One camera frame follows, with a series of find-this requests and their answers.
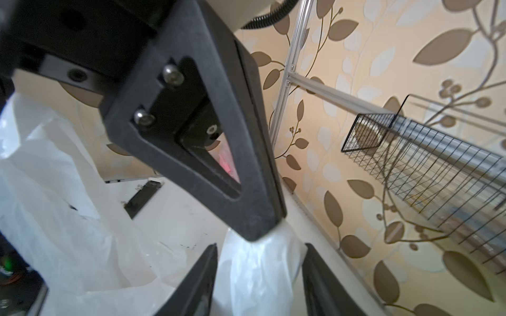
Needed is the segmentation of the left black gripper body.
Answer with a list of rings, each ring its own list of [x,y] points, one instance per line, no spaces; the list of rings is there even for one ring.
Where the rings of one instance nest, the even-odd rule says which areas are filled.
[[[188,115],[198,91],[162,79],[180,1],[2,1],[1,73],[21,69],[104,96],[104,115]]]

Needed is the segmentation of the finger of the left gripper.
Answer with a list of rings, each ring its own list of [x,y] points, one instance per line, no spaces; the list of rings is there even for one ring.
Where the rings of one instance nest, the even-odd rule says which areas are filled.
[[[248,241],[287,214],[269,139],[258,66],[204,1],[180,1],[169,24],[163,81],[198,91],[188,115],[104,115],[109,139],[194,196]],[[225,134],[240,183],[218,162]]]

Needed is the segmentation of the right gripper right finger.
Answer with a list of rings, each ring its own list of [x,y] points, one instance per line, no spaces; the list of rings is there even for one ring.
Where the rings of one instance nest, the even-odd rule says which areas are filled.
[[[302,270],[308,315],[365,316],[315,247],[309,243],[306,247]]]

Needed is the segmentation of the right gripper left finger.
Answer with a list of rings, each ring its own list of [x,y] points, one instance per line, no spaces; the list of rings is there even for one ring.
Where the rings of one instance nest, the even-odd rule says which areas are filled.
[[[217,266],[217,245],[211,244],[155,315],[210,315]]]

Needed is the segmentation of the white printed plastic bag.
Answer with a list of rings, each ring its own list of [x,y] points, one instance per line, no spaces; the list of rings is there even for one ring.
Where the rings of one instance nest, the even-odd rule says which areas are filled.
[[[1,234],[47,284],[46,315],[155,315],[187,268],[134,224],[70,122],[20,93],[1,112]],[[255,242],[229,230],[212,300],[289,315],[307,250],[285,221]]]

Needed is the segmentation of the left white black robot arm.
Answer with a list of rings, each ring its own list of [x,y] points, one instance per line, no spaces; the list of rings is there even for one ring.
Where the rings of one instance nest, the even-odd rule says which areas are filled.
[[[258,65],[234,36],[295,1],[2,1],[1,77],[102,96],[109,139],[256,241],[287,214]]]

